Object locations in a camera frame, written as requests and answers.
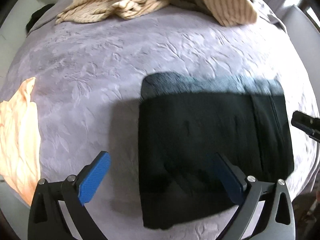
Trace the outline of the black item beside bed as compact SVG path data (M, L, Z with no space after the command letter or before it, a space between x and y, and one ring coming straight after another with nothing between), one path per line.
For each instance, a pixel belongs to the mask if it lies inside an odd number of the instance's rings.
M44 15L45 12L47 12L50 8L52 8L54 6L54 4L47 4L44 7L42 7L41 9L35 11L32 15L31 18L29 20L29 22L27 23L27 25L25 26L25 32L26 34L29 33L29 31L31 30L31 28L35 25L35 23Z

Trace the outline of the orange peach garment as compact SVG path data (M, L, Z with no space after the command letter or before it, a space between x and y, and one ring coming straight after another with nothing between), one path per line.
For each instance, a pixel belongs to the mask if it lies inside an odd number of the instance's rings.
M31 101L35 80L26 79L1 102L1 176L28 205L41 178L38 111Z

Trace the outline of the dark blue-black pants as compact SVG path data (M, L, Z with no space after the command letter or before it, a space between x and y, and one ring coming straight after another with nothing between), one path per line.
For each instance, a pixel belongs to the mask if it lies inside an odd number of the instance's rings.
M273 183L294 169L284 91L277 80L163 72L146 76L138 122L143 224L168 229L233 204L215 171L224 155Z

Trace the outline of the lavender embossed bedspread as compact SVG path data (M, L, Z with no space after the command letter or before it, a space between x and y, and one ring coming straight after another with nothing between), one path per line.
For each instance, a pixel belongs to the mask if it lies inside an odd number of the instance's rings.
M41 135L41 176L49 181L78 173L100 151L111 167L87 205L108 239L215 239L234 204L212 216L150 229L139 192L138 122L146 76L175 72L216 78L277 80L285 96L294 169L283 179L290 197L313 186L319 146L290 123L294 111L318 116L308 73L289 36L259 19L222 27L210 16L167 7L134 20L55 24L54 6L37 22L11 64L1 99L35 77Z

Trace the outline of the beige striped garment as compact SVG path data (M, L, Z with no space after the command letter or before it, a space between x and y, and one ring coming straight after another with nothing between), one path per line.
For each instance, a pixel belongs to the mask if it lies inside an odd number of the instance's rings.
M131 20L168 5L213 16L227 27L253 24L258 18L253 0L73 0L57 15L55 23L95 23L111 15Z

